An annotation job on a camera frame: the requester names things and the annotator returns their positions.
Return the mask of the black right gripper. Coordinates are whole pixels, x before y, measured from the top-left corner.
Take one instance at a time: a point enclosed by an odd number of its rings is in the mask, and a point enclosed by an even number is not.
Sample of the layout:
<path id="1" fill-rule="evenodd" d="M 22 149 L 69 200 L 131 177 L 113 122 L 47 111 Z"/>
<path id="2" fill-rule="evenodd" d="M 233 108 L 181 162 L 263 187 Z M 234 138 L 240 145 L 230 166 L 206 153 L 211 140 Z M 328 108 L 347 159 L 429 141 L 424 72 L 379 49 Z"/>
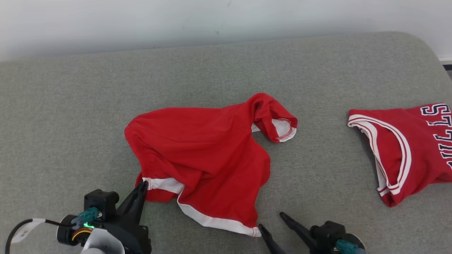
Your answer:
<path id="1" fill-rule="evenodd" d="M 286 225 L 303 240 L 303 242 L 307 245 L 310 254 L 339 254 L 337 249 L 335 249 L 336 245 L 318 245 L 316 240 L 311 237 L 310 231 L 286 213 L 280 212 L 280 217 L 286 223 Z M 263 224 L 258 224 L 258 229 L 261 233 L 261 237 L 265 241 L 267 248 L 269 249 L 270 254 L 286 254 L 276 243 L 271 233 L 265 228 Z M 356 254 L 366 254 L 364 244 L 355 235 L 346 235 L 342 240 L 357 245 L 359 249 Z"/>

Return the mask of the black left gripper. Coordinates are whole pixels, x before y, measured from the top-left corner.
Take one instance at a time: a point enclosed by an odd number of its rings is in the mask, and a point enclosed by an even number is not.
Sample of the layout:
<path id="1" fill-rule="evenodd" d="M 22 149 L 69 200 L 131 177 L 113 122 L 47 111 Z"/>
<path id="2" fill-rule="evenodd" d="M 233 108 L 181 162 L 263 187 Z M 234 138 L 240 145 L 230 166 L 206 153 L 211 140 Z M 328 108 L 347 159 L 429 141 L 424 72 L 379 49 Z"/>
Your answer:
<path id="1" fill-rule="evenodd" d="M 80 245 L 80 254 L 150 254 L 149 230 L 139 224 L 148 185 L 147 180 L 141 180 L 118 207 L 118 215 L 106 221 L 94 220 L 79 228 L 58 227 L 58 242 Z M 67 215 L 61 223 L 71 223 L 75 217 Z"/>

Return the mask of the red shorts with white trim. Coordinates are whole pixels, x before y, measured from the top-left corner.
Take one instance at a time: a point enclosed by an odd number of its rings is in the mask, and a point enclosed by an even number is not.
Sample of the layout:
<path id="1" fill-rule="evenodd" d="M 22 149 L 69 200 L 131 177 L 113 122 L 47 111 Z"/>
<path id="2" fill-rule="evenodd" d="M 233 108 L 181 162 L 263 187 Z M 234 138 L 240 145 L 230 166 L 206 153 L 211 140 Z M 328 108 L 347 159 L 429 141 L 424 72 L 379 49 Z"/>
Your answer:
<path id="1" fill-rule="evenodd" d="M 274 97 L 257 93 L 223 108 L 172 107 L 141 114 L 125 138 L 146 181 L 146 200 L 176 200 L 205 227 L 260 237 L 255 207 L 270 177 L 270 156 L 254 138 L 292 139 L 298 119 Z"/>

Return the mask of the red white basketball jersey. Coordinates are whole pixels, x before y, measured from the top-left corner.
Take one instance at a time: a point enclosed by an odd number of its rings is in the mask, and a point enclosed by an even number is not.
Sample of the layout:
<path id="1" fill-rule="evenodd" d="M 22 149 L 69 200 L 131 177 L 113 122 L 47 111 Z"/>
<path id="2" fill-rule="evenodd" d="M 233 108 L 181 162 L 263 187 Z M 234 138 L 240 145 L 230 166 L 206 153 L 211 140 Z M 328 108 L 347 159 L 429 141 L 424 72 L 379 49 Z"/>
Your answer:
<path id="1" fill-rule="evenodd" d="M 452 109 L 445 103 L 351 109 L 347 125 L 368 138 L 386 206 L 397 206 L 430 184 L 452 183 Z"/>

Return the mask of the grey fabric sofa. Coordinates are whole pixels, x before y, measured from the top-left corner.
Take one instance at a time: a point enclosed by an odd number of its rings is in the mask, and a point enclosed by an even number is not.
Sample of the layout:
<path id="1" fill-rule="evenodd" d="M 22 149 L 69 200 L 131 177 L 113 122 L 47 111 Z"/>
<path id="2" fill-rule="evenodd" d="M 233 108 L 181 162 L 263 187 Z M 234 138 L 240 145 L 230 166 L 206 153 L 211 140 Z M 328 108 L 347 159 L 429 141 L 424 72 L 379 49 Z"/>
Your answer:
<path id="1" fill-rule="evenodd" d="M 95 189 L 125 198 L 140 172 L 124 129 L 166 107 L 224 107 L 264 92 L 299 120 L 275 144 L 258 221 L 286 253 L 308 253 L 279 216 L 345 225 L 372 254 L 452 254 L 452 183 L 389 208 L 352 108 L 452 106 L 452 81 L 402 32 L 84 54 L 0 63 L 0 253 L 28 218 L 60 221 Z"/>

